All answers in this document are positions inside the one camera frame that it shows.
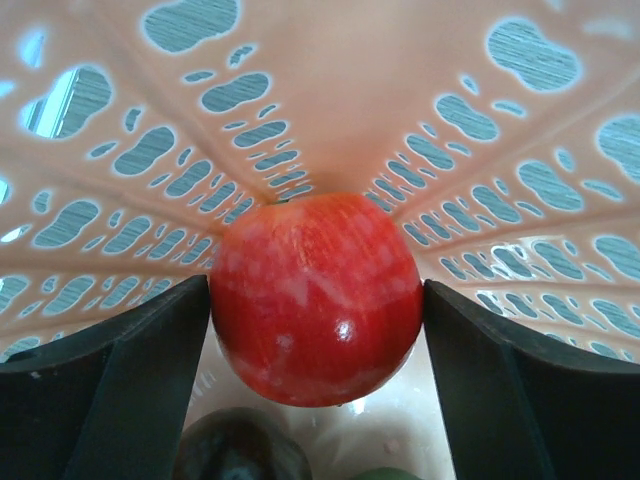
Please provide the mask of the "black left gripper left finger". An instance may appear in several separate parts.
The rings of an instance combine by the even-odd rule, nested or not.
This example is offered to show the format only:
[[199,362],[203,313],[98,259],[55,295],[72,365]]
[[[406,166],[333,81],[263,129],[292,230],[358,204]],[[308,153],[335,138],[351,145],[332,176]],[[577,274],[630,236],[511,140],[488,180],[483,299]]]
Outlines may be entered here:
[[1,366],[4,479],[168,479],[209,322],[205,276]]

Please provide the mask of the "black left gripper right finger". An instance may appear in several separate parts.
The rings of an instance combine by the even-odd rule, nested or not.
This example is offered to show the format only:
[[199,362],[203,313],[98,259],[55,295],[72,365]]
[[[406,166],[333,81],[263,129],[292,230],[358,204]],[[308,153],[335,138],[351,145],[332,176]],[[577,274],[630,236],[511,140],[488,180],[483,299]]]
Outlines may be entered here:
[[424,283],[426,341],[459,479],[636,479],[639,367]]

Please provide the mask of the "red toy apple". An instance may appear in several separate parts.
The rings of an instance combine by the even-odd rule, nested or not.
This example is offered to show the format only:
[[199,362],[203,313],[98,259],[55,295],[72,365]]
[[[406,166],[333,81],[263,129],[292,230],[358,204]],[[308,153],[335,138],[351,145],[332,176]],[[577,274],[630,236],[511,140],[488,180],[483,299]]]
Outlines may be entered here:
[[391,218],[356,193],[242,215],[219,243],[209,286],[233,371],[290,406],[372,393],[406,361],[422,325],[414,258]]

